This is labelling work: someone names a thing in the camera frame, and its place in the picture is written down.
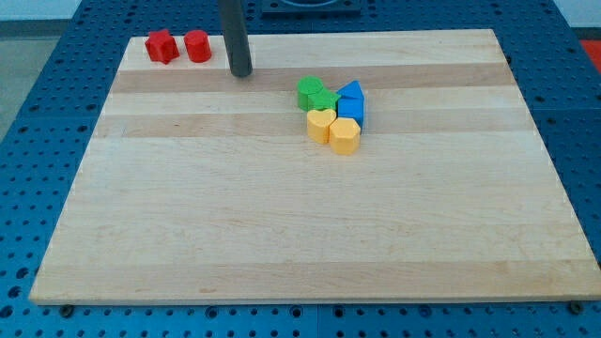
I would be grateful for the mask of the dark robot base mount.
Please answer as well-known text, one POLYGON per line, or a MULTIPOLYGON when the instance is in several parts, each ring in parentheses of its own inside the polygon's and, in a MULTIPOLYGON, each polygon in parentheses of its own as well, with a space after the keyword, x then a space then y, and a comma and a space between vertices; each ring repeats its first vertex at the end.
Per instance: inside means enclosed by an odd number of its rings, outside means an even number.
POLYGON ((284 14, 358 14, 362 0, 260 0, 264 15, 284 14))

